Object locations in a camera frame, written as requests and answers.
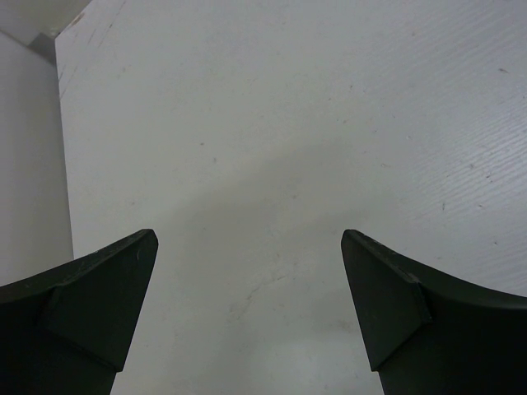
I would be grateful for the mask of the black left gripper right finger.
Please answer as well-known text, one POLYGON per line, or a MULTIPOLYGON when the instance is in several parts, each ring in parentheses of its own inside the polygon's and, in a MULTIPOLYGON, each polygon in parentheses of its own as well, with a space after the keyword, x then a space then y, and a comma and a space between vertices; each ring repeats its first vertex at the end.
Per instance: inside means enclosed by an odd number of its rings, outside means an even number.
POLYGON ((356 230, 343 233, 341 250, 384 393, 525 393, 524 297, 448 275, 356 230))

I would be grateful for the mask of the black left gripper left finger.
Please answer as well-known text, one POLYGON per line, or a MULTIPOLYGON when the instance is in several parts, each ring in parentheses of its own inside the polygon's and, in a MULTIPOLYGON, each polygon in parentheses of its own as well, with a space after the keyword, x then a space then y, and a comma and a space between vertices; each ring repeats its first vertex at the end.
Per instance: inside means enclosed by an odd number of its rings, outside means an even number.
POLYGON ((153 230, 1 288, 3 394, 108 394, 156 261, 153 230))

